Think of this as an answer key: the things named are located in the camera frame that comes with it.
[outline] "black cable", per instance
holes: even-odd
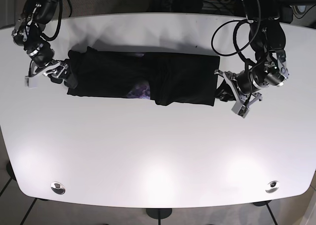
[[[46,41],[54,41],[60,31],[60,26],[61,26],[61,18],[63,15],[63,0],[59,0],[59,15],[58,15],[58,24],[57,24],[57,29],[56,32],[54,34],[54,36],[52,37],[48,37],[46,34],[42,33],[41,36],[46,40]]]
[[[32,76],[32,71],[31,71],[31,69],[32,69],[32,63],[33,63],[33,60],[31,60],[31,62],[30,62],[30,67],[29,67],[29,77],[31,77],[31,76]]]
[[[267,208],[268,208],[268,210],[269,210],[269,212],[270,212],[270,215],[271,215],[271,217],[272,217],[272,219],[273,219],[273,222],[275,223],[275,225],[277,225],[277,221],[276,221],[276,219],[275,219],[275,217],[274,217],[274,215],[273,215],[273,213],[272,213],[272,211],[271,211],[271,209],[270,209],[270,206],[269,206],[269,204],[265,201],[265,203],[266,203],[266,206],[267,206]]]
[[[73,14],[73,5],[71,4],[70,0],[67,0],[67,2],[68,2],[68,5],[69,5],[69,9],[70,9],[70,14],[69,14],[68,18],[70,18],[71,15]]]
[[[217,2],[219,2],[226,10],[228,10],[232,15],[234,15],[234,13],[224,3],[222,3],[220,0],[217,0]]]
[[[34,204],[35,204],[36,201],[37,201],[37,198],[35,198],[35,199],[33,200],[31,206],[29,207],[28,211],[26,212],[26,214],[25,214],[25,216],[24,216],[22,222],[20,223],[20,225],[23,225],[23,224],[24,224],[26,218],[28,217],[28,215],[29,215],[30,211],[32,210],[32,208],[33,208],[33,206],[34,206]]]
[[[245,74],[247,75],[247,78],[248,78],[248,81],[250,83],[250,94],[249,94],[249,97],[247,98],[247,100],[245,101],[244,105],[247,107],[248,106],[248,103],[251,99],[251,95],[252,95],[252,82],[250,80],[250,76],[249,76],[249,65],[247,62],[244,62],[245,63]]]
[[[231,21],[229,21],[229,22],[226,22],[225,24],[221,25],[221,26],[215,31],[215,33],[213,34],[212,40],[211,40],[211,46],[212,46],[212,48],[213,48],[213,51],[214,51],[217,55],[219,55],[219,56],[234,56],[234,55],[236,55],[236,54],[238,54],[238,53],[241,53],[243,50],[245,50],[245,49],[254,41],[254,39],[256,38],[257,34],[259,33],[260,25],[261,25],[261,7],[260,7],[260,2],[259,2],[259,0],[256,0],[256,1],[257,1],[257,5],[258,5],[258,24],[257,24],[257,28],[256,28],[255,34],[253,35],[252,39],[251,39],[244,47],[242,47],[241,49],[236,50],[236,52],[234,52],[234,53],[230,53],[230,54],[222,54],[222,53],[219,53],[219,52],[216,51],[215,48],[214,48],[214,38],[215,38],[215,35],[217,34],[217,32],[218,32],[223,26],[225,26],[225,25],[227,25],[227,24],[229,24],[229,23],[232,23],[232,22],[243,22],[243,23],[245,23],[245,20],[241,20],[241,21],[239,21],[239,20],[231,20]]]
[[[0,192],[0,197],[1,197],[1,195],[3,194],[3,192],[5,191],[5,189],[8,187],[8,185],[10,184],[11,181],[12,181],[12,178],[10,178],[10,179],[8,180],[8,182],[5,184],[5,186],[3,187],[3,189],[2,189],[1,192]]]
[[[160,209],[158,209],[158,225],[161,225]]]
[[[297,19],[302,19],[302,18],[308,13],[308,11],[310,11],[311,9],[313,9],[315,6],[316,6],[316,4],[314,4],[311,8],[309,8],[309,10],[307,10],[307,11],[305,12],[305,14],[303,14],[302,17],[297,17],[295,13],[293,13],[293,14],[294,14],[294,16],[295,16]]]

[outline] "table leg base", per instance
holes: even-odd
[[[268,201],[261,201],[261,202],[255,202],[255,203],[252,203],[254,206],[257,206],[257,207],[262,207],[262,206],[266,206],[266,202],[269,204],[271,202],[271,200],[268,200]]]
[[[146,209],[146,213],[152,219],[166,219],[172,214],[172,209]]]

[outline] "metal bracket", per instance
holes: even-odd
[[[51,65],[48,65],[42,68],[40,71],[36,72],[37,66],[35,63],[31,65],[31,76],[25,76],[25,84],[29,88],[37,88],[37,79],[40,75],[48,76],[51,75],[54,78],[59,78],[59,76],[68,68],[66,63],[61,61],[53,60]]]
[[[245,102],[249,96],[244,95],[240,91],[238,91],[236,85],[233,83],[233,81],[235,80],[236,74],[232,72],[222,72],[220,70],[216,70],[214,74],[222,76],[225,82],[228,84],[228,86],[232,89],[234,97],[236,98],[236,103],[234,104],[232,111],[235,114],[242,116],[242,118],[245,118],[247,114],[249,113],[250,111],[249,106],[257,102],[258,100],[259,101],[262,100],[261,93],[254,93],[252,94],[252,96],[254,96],[255,98],[252,101],[250,101],[246,106]]]

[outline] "wire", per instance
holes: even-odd
[[[52,37],[48,37],[46,34],[42,33],[41,36],[46,40],[46,41],[54,41],[60,31],[60,26],[61,26],[61,18],[63,15],[63,0],[59,0],[59,15],[58,15],[58,24],[57,24],[57,28],[56,28],[56,32],[54,34],[54,36]]]
[[[23,224],[24,224],[26,218],[28,217],[28,215],[29,215],[30,211],[32,210],[32,208],[33,208],[33,206],[34,206],[34,204],[35,204],[36,201],[37,201],[37,198],[35,198],[35,199],[33,200],[31,206],[29,207],[28,211],[26,212],[26,214],[25,214],[25,216],[24,216],[22,222],[20,223],[20,225],[23,225]]]
[[[315,6],[316,6],[316,4],[314,4],[311,8],[309,8],[309,10],[307,10],[307,11],[305,12],[305,14],[303,14],[302,17],[297,17],[295,13],[293,13],[293,14],[294,14],[294,16],[295,16],[297,19],[302,19],[302,18],[308,13],[308,11],[310,11],[311,9],[313,9]]]
[[[212,37],[212,40],[211,40],[211,46],[214,50],[214,52],[219,55],[219,56],[234,56],[236,54],[239,54],[241,53],[243,50],[245,50],[256,38],[257,34],[259,33],[259,30],[260,30],[260,25],[261,25],[261,7],[260,7],[260,2],[259,0],[256,0],[257,1],[257,5],[258,5],[258,24],[257,24],[257,28],[256,28],[256,31],[255,31],[255,34],[253,35],[252,39],[244,46],[242,47],[241,49],[236,49],[236,52],[233,52],[233,53],[230,53],[230,54],[222,54],[220,52],[218,52],[217,50],[215,50],[214,48],[214,38],[215,38],[215,35],[217,34],[217,32],[225,25],[229,24],[229,23],[232,23],[232,22],[240,22],[240,23],[245,23],[246,20],[231,20],[231,21],[228,21],[226,22],[225,24],[222,24],[216,31],[215,33],[213,34],[213,37]]]
[[[69,5],[69,9],[70,9],[70,14],[69,14],[68,18],[70,18],[71,15],[73,14],[73,5],[71,4],[70,0],[67,0],[67,2],[68,2],[68,5]]]
[[[31,62],[30,62],[29,77],[31,77],[31,75],[32,75],[32,63],[33,63],[33,60],[31,60]]]
[[[8,182],[5,184],[5,186],[3,187],[3,189],[0,192],[0,197],[1,195],[4,193],[5,189],[8,187],[8,185],[10,184],[10,182],[12,181],[12,178],[10,177],[10,179],[8,180]]]
[[[234,13],[224,3],[222,3],[220,0],[217,0],[217,2],[219,2],[226,10],[228,10],[232,15],[234,15]]]
[[[269,210],[269,213],[270,213],[270,215],[272,217],[273,222],[275,223],[275,225],[277,225],[277,221],[276,221],[276,219],[275,219],[275,217],[274,217],[274,215],[273,215],[273,213],[272,213],[272,211],[270,209],[270,206],[268,205],[268,203],[266,201],[265,201],[265,203],[266,203],[266,206],[267,206],[267,208]]]

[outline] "equipment in background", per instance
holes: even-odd
[[[172,11],[176,13],[200,13],[203,8],[202,0],[174,0]]]

